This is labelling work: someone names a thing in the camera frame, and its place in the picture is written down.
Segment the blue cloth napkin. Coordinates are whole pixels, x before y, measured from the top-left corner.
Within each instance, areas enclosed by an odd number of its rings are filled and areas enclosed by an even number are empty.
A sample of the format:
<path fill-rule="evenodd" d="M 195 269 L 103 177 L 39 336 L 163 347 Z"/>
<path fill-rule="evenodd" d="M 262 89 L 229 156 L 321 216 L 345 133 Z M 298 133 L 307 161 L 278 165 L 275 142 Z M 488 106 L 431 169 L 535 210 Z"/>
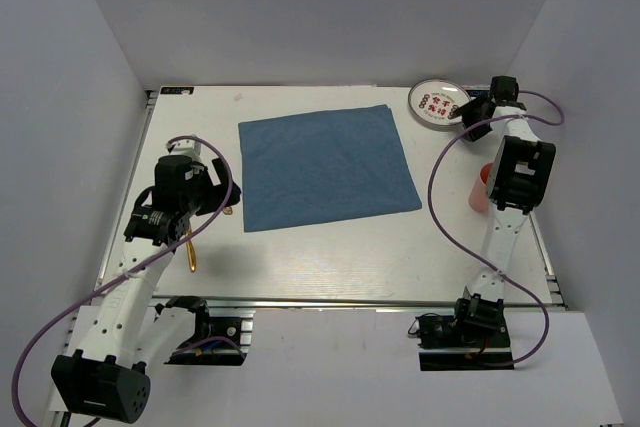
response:
<path fill-rule="evenodd" d="M 245 232 L 422 207 L 386 105 L 241 122 L 238 132 Z"/>

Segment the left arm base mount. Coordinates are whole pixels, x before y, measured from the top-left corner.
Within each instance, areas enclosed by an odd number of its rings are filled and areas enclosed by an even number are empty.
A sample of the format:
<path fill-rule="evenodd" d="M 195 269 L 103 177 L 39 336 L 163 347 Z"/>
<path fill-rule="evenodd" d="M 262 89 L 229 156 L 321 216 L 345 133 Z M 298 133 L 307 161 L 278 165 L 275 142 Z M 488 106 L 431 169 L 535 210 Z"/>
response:
<path fill-rule="evenodd" d="M 214 312 L 209 318 L 209 336 L 182 344 L 166 364 L 240 367 L 248 356 L 252 333 L 252 312 Z"/>

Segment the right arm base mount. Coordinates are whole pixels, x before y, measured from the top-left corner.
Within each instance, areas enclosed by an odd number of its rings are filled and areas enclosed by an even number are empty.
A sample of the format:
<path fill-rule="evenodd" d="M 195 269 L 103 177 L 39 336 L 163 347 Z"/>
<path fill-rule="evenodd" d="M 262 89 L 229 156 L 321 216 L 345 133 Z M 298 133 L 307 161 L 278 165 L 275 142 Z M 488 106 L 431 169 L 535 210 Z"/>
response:
<path fill-rule="evenodd" d="M 492 333 L 465 337 L 454 327 L 453 315 L 417 316 L 407 332 L 418 340 L 422 372 L 513 370 L 511 340 L 506 323 Z"/>

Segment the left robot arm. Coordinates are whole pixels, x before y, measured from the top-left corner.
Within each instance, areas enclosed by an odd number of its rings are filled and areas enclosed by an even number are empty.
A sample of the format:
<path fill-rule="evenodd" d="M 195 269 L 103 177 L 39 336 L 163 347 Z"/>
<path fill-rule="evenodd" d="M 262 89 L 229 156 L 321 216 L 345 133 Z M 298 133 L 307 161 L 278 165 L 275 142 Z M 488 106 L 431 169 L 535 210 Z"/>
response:
<path fill-rule="evenodd" d="M 206 167 L 192 149 L 158 159 L 154 183 L 136 198 L 124 230 L 123 264 L 84 338 L 58 356 L 54 384 L 73 414 L 133 424 L 151 392 L 151 374 L 180 348 L 199 346 L 211 334 L 205 301 L 177 296 L 156 307 L 142 326 L 164 270 L 195 216 L 214 216 L 240 200 L 228 163 Z"/>

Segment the round plate with red characters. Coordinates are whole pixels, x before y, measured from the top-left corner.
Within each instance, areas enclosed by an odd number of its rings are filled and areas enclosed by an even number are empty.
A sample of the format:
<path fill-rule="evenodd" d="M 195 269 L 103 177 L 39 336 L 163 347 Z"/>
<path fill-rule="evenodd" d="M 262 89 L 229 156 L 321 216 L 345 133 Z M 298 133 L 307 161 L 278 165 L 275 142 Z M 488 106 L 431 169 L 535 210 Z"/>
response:
<path fill-rule="evenodd" d="M 408 93 L 408 106 L 413 116 L 426 127 L 446 130 L 462 124 L 460 117 L 450 115 L 472 100 L 458 84 L 441 79 L 424 80 Z"/>

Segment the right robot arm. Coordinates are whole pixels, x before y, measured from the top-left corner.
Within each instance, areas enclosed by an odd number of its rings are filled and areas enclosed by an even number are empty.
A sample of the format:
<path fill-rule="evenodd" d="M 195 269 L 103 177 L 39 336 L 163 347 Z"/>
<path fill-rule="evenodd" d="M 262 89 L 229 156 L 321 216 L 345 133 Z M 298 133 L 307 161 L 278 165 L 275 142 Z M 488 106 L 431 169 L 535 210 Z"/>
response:
<path fill-rule="evenodd" d="M 455 306 L 453 337 L 472 346 L 502 326 L 505 275 L 520 231 L 546 193 L 556 146 L 541 140 L 524 116 L 514 77 L 495 76 L 487 94 L 452 113 L 477 141 L 489 134 L 491 120 L 501 124 L 501 140 L 485 183 L 488 226 L 480 251 L 481 272 L 468 284 Z"/>

